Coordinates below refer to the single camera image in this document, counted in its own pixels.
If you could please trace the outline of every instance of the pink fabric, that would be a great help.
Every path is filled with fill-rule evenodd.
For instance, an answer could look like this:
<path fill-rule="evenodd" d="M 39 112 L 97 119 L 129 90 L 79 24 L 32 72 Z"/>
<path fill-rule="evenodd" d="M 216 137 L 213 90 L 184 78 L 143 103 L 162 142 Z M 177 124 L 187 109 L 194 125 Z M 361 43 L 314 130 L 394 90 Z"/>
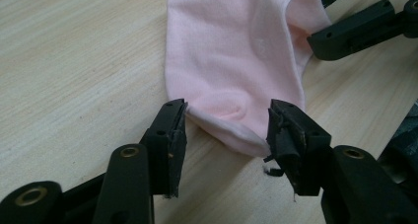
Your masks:
<path fill-rule="evenodd" d="M 320 0 L 169 0 L 169 98 L 230 148 L 265 157 L 270 100 L 305 107 L 306 38 L 327 25 Z"/>

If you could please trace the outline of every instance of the wooden table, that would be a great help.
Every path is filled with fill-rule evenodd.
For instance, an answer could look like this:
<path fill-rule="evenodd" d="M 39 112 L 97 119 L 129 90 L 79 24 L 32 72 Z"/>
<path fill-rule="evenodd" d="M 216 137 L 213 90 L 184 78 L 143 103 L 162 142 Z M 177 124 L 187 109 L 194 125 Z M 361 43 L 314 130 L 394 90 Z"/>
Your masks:
<path fill-rule="evenodd" d="M 340 0 L 333 21 L 379 0 Z M 397 11 L 407 0 L 390 0 Z M 34 181 L 64 190 L 105 171 L 167 100 L 167 0 L 0 0 L 0 198 Z M 312 59 L 307 113 L 379 156 L 418 98 L 418 41 L 396 37 L 334 62 Z M 187 121 L 179 199 L 156 197 L 157 223 L 324 223 L 319 197 L 294 197 L 261 159 Z"/>

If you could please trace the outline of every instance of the wood grain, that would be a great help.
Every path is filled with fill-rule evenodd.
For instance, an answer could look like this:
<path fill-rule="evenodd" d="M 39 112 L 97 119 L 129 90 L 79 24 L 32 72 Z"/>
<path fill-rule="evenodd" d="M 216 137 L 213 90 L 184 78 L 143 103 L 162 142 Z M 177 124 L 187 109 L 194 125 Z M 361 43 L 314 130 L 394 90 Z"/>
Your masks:
<path fill-rule="evenodd" d="M 340 0 L 332 21 L 379 0 Z M 397 11 L 406 0 L 390 0 Z M 167 100 L 167 0 L 0 0 L 0 198 L 34 181 L 64 190 L 105 171 Z M 307 113 L 379 156 L 418 98 L 418 41 L 396 37 L 344 59 L 313 58 Z M 179 199 L 156 197 L 157 223 L 324 223 L 319 197 L 294 197 L 261 159 L 187 122 Z"/>

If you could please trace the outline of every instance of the tabletop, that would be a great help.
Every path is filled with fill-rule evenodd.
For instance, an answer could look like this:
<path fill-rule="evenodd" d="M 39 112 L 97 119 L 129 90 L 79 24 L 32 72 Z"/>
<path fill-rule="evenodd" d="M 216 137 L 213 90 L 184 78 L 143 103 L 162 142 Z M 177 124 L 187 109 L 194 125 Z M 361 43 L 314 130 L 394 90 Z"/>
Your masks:
<path fill-rule="evenodd" d="M 339 0 L 335 22 L 379 0 Z M 390 0 L 401 11 L 407 0 Z M 35 181 L 63 190 L 106 169 L 168 100 L 167 0 L 0 0 L 0 198 Z M 378 157 L 418 98 L 418 41 L 403 36 L 337 61 L 312 58 L 307 114 Z M 156 223 L 324 223 L 319 197 L 294 196 L 263 161 L 186 121 L 179 198 Z"/>

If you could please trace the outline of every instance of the cloth fold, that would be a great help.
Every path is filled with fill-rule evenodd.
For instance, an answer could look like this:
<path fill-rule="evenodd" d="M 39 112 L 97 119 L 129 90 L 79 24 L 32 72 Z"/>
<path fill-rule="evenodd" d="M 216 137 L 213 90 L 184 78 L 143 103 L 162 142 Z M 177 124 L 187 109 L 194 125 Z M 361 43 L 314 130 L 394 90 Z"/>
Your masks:
<path fill-rule="evenodd" d="M 305 108 L 306 38 L 329 24 L 320 0 L 169 0 L 169 99 L 185 98 L 228 147 L 265 157 L 270 100 Z"/>

